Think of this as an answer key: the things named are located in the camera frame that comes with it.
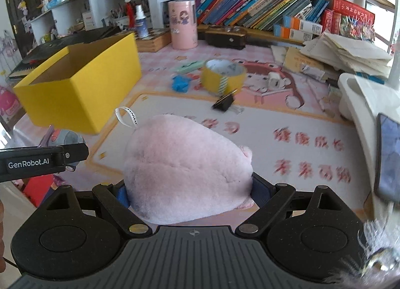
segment pink plush toy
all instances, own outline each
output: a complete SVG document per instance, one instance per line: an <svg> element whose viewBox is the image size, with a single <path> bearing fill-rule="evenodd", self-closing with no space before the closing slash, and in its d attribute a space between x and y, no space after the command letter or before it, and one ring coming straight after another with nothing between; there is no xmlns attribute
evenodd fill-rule
<svg viewBox="0 0 400 289"><path fill-rule="evenodd" d="M123 167L136 215L174 224L249 208L252 152L176 115L157 115L129 140Z"/></svg>

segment smartphone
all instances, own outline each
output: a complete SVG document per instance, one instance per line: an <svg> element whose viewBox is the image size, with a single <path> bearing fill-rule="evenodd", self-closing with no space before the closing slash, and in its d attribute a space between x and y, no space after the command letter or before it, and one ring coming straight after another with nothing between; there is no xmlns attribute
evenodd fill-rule
<svg viewBox="0 0 400 289"><path fill-rule="evenodd" d="M377 116L374 190L384 201L400 203L400 124L382 113Z"/></svg>

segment yellow tape roll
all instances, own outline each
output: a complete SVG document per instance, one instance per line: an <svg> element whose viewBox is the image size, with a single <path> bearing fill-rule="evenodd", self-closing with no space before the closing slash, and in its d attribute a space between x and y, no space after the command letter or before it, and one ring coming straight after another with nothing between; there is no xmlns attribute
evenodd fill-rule
<svg viewBox="0 0 400 289"><path fill-rule="evenodd" d="M230 60L207 60L201 70L201 85L219 96L233 90L240 92L245 82L247 69Z"/></svg>

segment yellow box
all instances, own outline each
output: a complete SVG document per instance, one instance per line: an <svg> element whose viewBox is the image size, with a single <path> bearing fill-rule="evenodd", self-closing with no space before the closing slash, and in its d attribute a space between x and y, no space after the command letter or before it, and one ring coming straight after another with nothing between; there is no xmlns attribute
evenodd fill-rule
<svg viewBox="0 0 400 289"><path fill-rule="evenodd" d="M33 124L97 134L141 78L133 34L67 46L15 87Z"/></svg>

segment pink cylindrical container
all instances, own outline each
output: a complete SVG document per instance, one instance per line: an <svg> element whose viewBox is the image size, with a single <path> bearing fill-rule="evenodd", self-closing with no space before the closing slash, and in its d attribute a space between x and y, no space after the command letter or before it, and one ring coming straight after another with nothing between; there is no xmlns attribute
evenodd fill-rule
<svg viewBox="0 0 400 289"><path fill-rule="evenodd" d="M195 1L170 1L168 10L172 47L175 50L195 48L198 43Z"/></svg>

